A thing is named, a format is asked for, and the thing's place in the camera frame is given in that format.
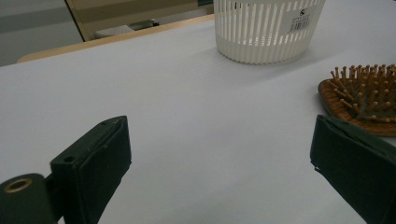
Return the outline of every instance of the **screw hole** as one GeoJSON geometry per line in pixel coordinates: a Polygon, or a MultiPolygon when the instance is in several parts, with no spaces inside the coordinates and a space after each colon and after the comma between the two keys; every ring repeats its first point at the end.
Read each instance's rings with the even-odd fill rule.
{"type": "Polygon", "coordinates": [[[65,162],[70,162],[70,161],[73,161],[74,159],[75,159],[74,157],[70,156],[70,157],[64,158],[64,161],[65,162]]]}
{"type": "Polygon", "coordinates": [[[23,189],[26,189],[32,183],[33,183],[32,179],[28,179],[28,178],[18,179],[18,180],[15,180],[15,181],[9,183],[4,188],[4,191],[6,193],[15,193],[15,192],[21,191],[23,189]]]}

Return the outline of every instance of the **hairbrush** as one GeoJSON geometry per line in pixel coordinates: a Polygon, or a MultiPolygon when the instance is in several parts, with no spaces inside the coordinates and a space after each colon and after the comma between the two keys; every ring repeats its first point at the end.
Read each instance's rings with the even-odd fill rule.
{"type": "Polygon", "coordinates": [[[382,136],[396,136],[396,66],[344,66],[318,85],[328,113],[382,136]]]}

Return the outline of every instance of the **label on basket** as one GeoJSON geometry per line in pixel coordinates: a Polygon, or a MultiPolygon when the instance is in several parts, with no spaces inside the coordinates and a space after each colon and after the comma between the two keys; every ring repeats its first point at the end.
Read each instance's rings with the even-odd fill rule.
{"type": "Polygon", "coordinates": [[[317,5],[300,9],[291,9],[283,14],[282,25],[279,27],[280,35],[289,35],[309,27],[314,18],[317,5]]]}

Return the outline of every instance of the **white tabletop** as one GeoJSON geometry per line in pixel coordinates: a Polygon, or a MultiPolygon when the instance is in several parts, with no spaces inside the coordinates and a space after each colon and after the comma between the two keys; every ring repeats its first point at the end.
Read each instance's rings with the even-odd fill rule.
{"type": "Polygon", "coordinates": [[[328,0],[287,63],[223,57],[208,21],[1,67],[0,182],[48,175],[96,123],[126,115],[133,164],[101,223],[364,223],[309,159],[319,82],[395,63],[396,2],[357,3],[328,0]]]}

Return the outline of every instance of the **gray wall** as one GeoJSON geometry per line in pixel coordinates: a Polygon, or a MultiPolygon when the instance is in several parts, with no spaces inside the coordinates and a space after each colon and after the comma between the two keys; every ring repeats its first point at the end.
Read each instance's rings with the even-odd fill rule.
{"type": "Polygon", "coordinates": [[[82,42],[63,0],[0,0],[0,66],[82,42]]]}

